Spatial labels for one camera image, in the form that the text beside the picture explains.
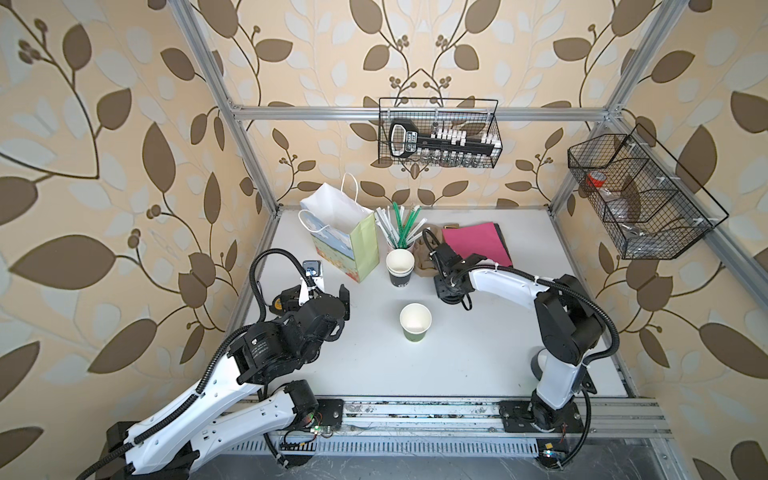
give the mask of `white bag handle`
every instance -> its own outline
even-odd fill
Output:
[[[301,222],[301,226],[302,226],[302,227],[304,227],[304,228],[306,228],[306,229],[307,229],[307,231],[309,231],[309,232],[312,232],[312,233],[319,233],[319,232],[322,232],[323,230],[325,230],[326,228],[330,227],[330,225],[326,225],[326,226],[324,226],[323,228],[321,228],[320,230],[312,230],[311,228],[309,228],[309,227],[306,225],[306,223],[304,223],[304,220],[301,220],[301,213],[302,213],[302,212],[309,212],[309,210],[307,210],[307,209],[304,209],[304,210],[299,210],[299,222]]]
[[[357,179],[350,172],[345,172],[344,176],[341,178],[341,188],[340,188],[340,190],[342,191],[342,193],[344,193],[344,180],[346,180],[346,176],[347,175],[352,177],[352,179],[355,181],[355,203],[357,203],[357,194],[360,193],[360,188],[358,187]]]

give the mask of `wire basket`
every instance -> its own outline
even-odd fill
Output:
[[[502,154],[498,101],[379,99],[379,162],[493,168]]]
[[[674,161],[674,174],[656,163],[650,146],[660,147]],[[604,134],[574,145],[568,149],[568,168],[579,194],[589,199],[626,260],[677,258],[728,218],[723,206],[642,125],[629,135]],[[706,213],[700,205],[704,199],[717,214]]]

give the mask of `gray floor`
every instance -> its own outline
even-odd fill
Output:
[[[527,458],[319,456],[288,471],[267,455],[222,455],[192,480],[662,480],[650,446],[602,442],[585,445],[564,472],[546,472]]]

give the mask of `green paper cup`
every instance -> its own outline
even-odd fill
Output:
[[[432,314],[421,303],[409,303],[400,311],[400,326],[406,339],[420,342],[432,325]]]

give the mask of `wallpaper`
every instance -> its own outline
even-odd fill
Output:
[[[725,206],[720,228],[766,268],[767,27],[765,2],[690,2],[624,112]],[[579,194],[559,220],[621,330],[631,378],[659,400],[689,470],[702,480],[765,478],[768,313],[704,242],[676,260],[629,262]]]
[[[494,168],[445,168],[379,158],[377,127],[332,121],[247,123],[278,202],[297,206],[323,182],[340,187],[349,172],[367,206],[541,207],[567,173],[566,150],[587,136],[584,122],[501,122]],[[354,196],[353,187],[345,186]]]
[[[266,213],[170,9],[0,0],[0,477],[199,379]]]
[[[236,103],[342,107],[470,96],[600,107],[659,4],[192,0]]]

